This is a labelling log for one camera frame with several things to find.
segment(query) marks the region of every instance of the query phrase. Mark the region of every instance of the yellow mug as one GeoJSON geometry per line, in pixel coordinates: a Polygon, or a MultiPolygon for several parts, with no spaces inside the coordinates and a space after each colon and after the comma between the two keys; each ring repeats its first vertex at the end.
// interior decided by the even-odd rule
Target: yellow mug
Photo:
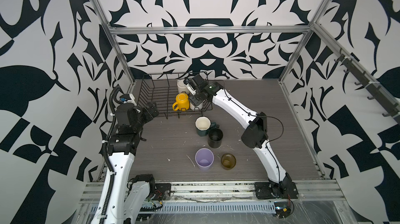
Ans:
{"type": "Polygon", "coordinates": [[[174,111],[177,111],[178,109],[180,111],[187,111],[190,108],[189,97],[187,94],[180,93],[176,96],[175,100],[176,102],[172,106],[174,111]]]}

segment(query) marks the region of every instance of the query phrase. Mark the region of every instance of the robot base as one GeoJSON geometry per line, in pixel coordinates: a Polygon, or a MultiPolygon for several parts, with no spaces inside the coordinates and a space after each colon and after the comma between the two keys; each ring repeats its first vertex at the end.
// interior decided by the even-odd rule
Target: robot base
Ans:
{"type": "Polygon", "coordinates": [[[297,187],[289,174],[286,173],[285,178],[280,184],[270,182],[255,182],[254,183],[256,197],[260,200],[266,200],[271,198],[279,199],[297,199],[297,187]]]}

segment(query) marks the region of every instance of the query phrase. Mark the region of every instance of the white paint splatter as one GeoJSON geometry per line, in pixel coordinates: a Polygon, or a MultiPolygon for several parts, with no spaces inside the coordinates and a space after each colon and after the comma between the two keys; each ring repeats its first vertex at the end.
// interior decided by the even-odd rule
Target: white paint splatter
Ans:
{"type": "Polygon", "coordinates": [[[196,166],[194,165],[192,159],[191,159],[188,155],[186,155],[186,156],[187,156],[187,157],[189,158],[189,160],[192,162],[193,166],[196,167],[196,166]]]}

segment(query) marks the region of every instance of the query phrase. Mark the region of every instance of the purple plastic cup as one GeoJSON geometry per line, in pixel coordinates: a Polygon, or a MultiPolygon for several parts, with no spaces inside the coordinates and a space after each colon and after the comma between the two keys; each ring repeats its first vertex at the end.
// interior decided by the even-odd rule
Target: purple plastic cup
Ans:
{"type": "Polygon", "coordinates": [[[214,154],[208,148],[199,149],[194,157],[201,171],[207,171],[214,162],[214,154]]]}

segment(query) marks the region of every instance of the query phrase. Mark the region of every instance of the dark green mug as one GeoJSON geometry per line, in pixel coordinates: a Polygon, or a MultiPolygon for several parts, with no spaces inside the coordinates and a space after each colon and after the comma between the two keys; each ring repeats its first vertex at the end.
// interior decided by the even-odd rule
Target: dark green mug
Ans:
{"type": "Polygon", "coordinates": [[[196,120],[196,132],[199,136],[207,136],[210,129],[214,127],[219,127],[219,125],[211,122],[207,117],[198,117],[196,120]]]}

